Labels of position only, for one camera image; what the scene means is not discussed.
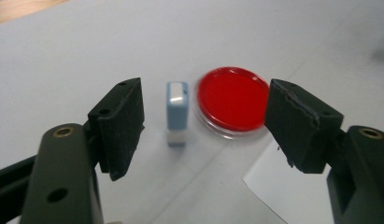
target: light blue block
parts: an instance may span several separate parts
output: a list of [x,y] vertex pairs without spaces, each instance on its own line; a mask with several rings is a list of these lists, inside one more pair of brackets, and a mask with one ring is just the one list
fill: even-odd
[[186,130],[189,113],[189,88],[186,82],[167,83],[166,107],[167,129]]

